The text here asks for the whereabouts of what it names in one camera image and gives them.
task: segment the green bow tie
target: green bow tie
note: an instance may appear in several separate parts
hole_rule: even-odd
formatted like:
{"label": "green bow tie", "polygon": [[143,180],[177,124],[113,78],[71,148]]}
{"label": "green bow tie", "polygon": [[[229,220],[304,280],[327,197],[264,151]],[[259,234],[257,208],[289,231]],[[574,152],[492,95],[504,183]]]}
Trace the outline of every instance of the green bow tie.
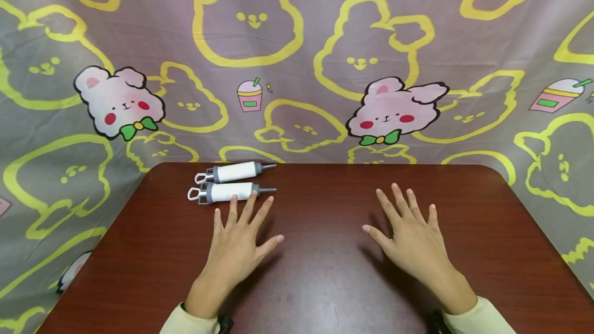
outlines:
{"label": "green bow tie", "polygon": [[379,137],[363,136],[361,138],[361,140],[359,141],[359,145],[370,146],[370,145],[375,145],[375,144],[379,145],[380,143],[384,143],[384,145],[393,145],[396,142],[398,142],[398,139],[400,139],[401,132],[402,132],[401,129],[396,129],[396,130],[393,130],[392,132],[390,132],[390,134],[388,134],[386,136],[379,136]]}
{"label": "green bow tie", "polygon": [[120,128],[120,132],[122,136],[124,136],[124,140],[129,141],[130,139],[134,138],[136,132],[139,130],[148,129],[148,130],[158,130],[157,124],[153,121],[153,119],[143,118],[139,122],[133,124],[126,124]]}

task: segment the wooden table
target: wooden table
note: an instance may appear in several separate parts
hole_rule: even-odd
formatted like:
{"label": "wooden table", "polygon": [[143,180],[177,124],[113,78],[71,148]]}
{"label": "wooden table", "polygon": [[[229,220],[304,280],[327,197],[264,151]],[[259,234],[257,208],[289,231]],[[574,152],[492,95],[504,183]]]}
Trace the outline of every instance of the wooden table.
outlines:
{"label": "wooden table", "polygon": [[[215,206],[186,193],[210,166],[153,168],[38,334],[158,333],[206,262]],[[374,190],[392,181],[437,204],[454,265],[518,333],[594,333],[589,296],[491,169],[280,164],[253,180],[278,188],[262,238],[286,239],[224,307],[233,333],[425,333],[435,302],[360,229],[387,229]]]}

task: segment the sleeve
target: sleeve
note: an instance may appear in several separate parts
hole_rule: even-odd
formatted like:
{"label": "sleeve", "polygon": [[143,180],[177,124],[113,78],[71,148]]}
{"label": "sleeve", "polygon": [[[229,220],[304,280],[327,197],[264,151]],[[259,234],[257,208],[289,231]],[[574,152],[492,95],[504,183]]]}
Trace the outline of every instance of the sleeve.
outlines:
{"label": "sleeve", "polygon": [[220,330],[217,318],[200,319],[188,314],[181,304],[169,315],[159,334],[218,334]]}
{"label": "sleeve", "polygon": [[472,310],[449,315],[444,320],[452,334],[516,334],[489,300],[479,297]]}

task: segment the left hand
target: left hand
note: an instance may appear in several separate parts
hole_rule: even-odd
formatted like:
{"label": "left hand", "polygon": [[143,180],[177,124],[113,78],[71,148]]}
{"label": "left hand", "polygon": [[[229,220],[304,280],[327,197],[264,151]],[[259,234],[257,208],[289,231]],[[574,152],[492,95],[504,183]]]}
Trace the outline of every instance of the left hand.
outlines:
{"label": "left hand", "polygon": [[262,204],[254,219],[250,218],[257,193],[247,199],[238,220],[237,196],[231,198],[229,217],[223,227],[220,209],[214,210],[214,232],[206,266],[192,284],[185,302],[188,314],[197,318],[211,319],[238,283],[245,280],[262,260],[285,239],[278,235],[257,247],[258,229],[268,214],[274,198],[270,196]]}

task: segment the fabric backdrop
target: fabric backdrop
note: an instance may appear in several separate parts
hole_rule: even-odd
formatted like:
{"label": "fabric backdrop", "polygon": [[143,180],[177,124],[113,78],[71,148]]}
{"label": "fabric backdrop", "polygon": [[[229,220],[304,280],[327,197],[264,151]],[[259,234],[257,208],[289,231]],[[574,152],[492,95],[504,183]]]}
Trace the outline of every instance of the fabric backdrop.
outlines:
{"label": "fabric backdrop", "polygon": [[592,3],[0,0],[0,333],[168,161],[486,165],[594,295]]}

